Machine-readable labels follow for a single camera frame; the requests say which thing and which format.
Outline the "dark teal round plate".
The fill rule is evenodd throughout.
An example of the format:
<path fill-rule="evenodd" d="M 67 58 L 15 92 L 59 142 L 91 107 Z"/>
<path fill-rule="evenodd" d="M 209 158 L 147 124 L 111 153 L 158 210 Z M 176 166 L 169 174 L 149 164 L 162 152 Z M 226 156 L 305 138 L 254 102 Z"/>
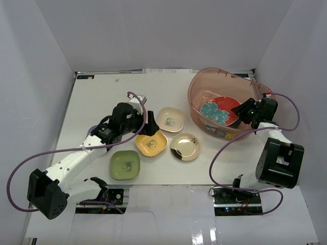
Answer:
<path fill-rule="evenodd" d="M 228 127 L 236 129 L 240 126 L 241 122 L 242 121 L 238 118 L 232 124 L 228 125 Z"/>

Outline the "red plate with blue flower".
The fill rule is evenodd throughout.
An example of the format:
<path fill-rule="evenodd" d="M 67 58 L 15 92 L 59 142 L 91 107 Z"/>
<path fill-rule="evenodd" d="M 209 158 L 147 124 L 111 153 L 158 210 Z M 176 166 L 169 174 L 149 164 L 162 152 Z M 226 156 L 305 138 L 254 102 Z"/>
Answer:
<path fill-rule="evenodd" d="M 204 103 L 200 108 L 203 117 L 200 120 L 211 127 L 215 124 L 227 126 L 232 124 L 239 117 L 231 109 L 239 106 L 241 103 L 229 96 L 219 96 Z"/>

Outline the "purple square panda plate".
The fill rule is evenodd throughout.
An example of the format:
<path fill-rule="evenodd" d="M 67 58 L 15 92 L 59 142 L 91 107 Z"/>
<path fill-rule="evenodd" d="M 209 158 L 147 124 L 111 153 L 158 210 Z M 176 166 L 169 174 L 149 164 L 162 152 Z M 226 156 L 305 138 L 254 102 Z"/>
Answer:
<path fill-rule="evenodd" d="M 97 127 L 97 126 L 92 126 L 92 127 L 87 131 L 86 136 L 90 135 L 91 132 L 92 132 L 96 127 Z"/>

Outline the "cream round plate black mark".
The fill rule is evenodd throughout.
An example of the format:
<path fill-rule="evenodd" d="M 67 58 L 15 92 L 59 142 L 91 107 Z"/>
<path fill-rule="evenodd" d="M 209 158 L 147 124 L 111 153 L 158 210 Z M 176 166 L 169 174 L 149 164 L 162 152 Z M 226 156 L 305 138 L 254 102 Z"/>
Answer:
<path fill-rule="evenodd" d="M 172 139 L 170 150 L 172 155 L 177 159 L 181 161 L 192 161 L 200 155 L 201 144 L 195 135 L 181 133 Z"/>

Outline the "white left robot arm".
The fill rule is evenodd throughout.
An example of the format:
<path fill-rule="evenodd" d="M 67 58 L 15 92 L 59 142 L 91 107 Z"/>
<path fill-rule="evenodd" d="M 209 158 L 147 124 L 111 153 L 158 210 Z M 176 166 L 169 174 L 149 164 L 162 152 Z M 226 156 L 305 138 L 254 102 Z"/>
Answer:
<path fill-rule="evenodd" d="M 124 135 L 153 136 L 159 127 L 153 111 L 145 109 L 146 97 L 128 93 L 130 100 L 118 103 L 112 114 L 104 117 L 76 149 L 56 164 L 29 177 L 27 198 L 47 219 L 55 219 L 68 204 L 104 204 L 108 185 L 98 177 L 73 184 L 75 177 L 105 155 L 111 148 L 123 144 Z"/>

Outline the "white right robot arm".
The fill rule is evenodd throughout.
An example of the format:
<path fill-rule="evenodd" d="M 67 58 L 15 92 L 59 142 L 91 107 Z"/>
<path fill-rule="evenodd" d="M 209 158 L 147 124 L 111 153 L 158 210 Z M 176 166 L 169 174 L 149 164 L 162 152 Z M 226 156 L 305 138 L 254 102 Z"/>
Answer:
<path fill-rule="evenodd" d="M 304 147 L 288 140 L 273 122 L 278 102 L 267 97 L 259 101 L 250 98 L 232 108 L 232 112 L 245 123 L 257 129 L 257 136 L 265 144 L 254 172 L 234 179 L 231 199 L 241 204 L 249 198 L 248 189 L 269 187 L 292 189 L 296 186 Z"/>

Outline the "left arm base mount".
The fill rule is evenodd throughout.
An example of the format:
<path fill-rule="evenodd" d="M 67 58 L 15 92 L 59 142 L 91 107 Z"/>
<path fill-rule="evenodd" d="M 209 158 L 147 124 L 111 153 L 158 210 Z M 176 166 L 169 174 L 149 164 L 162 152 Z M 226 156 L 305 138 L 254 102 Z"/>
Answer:
<path fill-rule="evenodd" d="M 118 213 L 123 211 L 117 206 L 124 202 L 124 189 L 111 188 L 104 180 L 98 177 L 85 179 L 82 183 L 70 187 L 71 201 L 78 205 L 103 205 L 107 210 L 114 208 Z"/>

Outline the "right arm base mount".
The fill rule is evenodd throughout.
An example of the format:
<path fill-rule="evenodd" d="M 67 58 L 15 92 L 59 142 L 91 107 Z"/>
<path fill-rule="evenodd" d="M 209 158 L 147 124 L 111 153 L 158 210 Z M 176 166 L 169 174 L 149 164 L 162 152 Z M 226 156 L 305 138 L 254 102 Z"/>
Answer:
<path fill-rule="evenodd" d="M 262 202 L 258 193 L 238 191 L 219 186 L 209 189 L 208 195 L 213 198 L 216 216 L 238 216 L 262 214 Z"/>

